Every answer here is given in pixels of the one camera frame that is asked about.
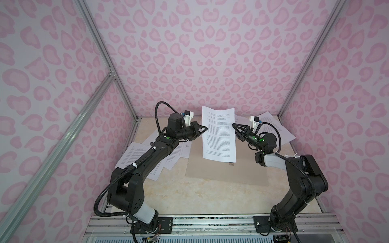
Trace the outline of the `large text sheet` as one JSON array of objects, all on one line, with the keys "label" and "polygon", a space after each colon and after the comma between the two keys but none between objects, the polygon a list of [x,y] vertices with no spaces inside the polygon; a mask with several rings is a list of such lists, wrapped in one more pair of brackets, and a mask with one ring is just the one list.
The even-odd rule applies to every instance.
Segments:
[{"label": "large text sheet", "polygon": [[234,122],[234,108],[214,110],[202,107],[202,125],[208,128],[202,134],[204,159],[222,163],[236,162],[236,136],[232,127]]}]

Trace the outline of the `beige paper folder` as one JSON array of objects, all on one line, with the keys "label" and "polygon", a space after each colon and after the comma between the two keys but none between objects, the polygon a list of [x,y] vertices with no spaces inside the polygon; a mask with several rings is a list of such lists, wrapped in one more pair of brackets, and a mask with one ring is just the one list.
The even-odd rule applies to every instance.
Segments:
[{"label": "beige paper folder", "polygon": [[198,138],[192,142],[185,175],[207,180],[269,186],[267,169],[255,162],[255,152],[239,139],[236,140],[236,158],[235,163],[203,158],[203,143],[202,139]]}]

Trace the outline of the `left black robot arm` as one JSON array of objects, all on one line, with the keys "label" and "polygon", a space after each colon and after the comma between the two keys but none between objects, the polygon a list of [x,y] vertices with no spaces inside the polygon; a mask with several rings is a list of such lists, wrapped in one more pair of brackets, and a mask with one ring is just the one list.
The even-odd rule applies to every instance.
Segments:
[{"label": "left black robot arm", "polygon": [[[180,142],[193,141],[208,130],[206,126],[192,121],[185,121],[185,115],[173,113],[165,127],[150,148],[135,162],[121,169],[116,168],[109,185],[99,195],[94,204],[94,213],[99,217],[124,216],[138,224],[143,231],[154,233],[159,229],[159,214],[145,202],[143,183],[150,172],[167,156]],[[103,213],[98,209],[100,200],[107,195],[107,202],[120,209],[120,212]]]}]

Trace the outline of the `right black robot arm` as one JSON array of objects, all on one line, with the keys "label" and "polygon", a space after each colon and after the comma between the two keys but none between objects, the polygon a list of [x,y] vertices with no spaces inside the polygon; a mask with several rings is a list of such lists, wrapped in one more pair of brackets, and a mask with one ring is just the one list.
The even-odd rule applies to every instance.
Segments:
[{"label": "right black robot arm", "polygon": [[272,207],[266,227],[269,232],[295,230],[296,216],[321,193],[328,182],[312,155],[287,157],[280,154],[281,134],[268,122],[249,125],[233,123],[236,137],[256,151],[255,162],[263,167],[286,171],[289,189],[283,199]]}]

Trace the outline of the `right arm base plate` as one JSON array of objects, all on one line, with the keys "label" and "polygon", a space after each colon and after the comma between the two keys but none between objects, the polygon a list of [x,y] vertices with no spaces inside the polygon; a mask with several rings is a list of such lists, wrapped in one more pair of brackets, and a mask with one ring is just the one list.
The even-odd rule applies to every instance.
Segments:
[{"label": "right arm base plate", "polygon": [[257,233],[261,234],[276,234],[276,233],[293,233],[298,232],[295,221],[274,222],[270,219],[270,215],[253,216],[253,222]]}]

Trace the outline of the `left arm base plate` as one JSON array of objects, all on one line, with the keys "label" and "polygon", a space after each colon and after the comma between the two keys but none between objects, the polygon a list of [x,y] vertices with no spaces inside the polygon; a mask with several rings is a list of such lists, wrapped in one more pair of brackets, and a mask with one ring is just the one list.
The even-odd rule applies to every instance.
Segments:
[{"label": "left arm base plate", "polygon": [[154,217],[150,223],[145,223],[140,220],[136,221],[131,226],[131,233],[135,234],[170,234],[172,232],[173,218],[172,217]]}]

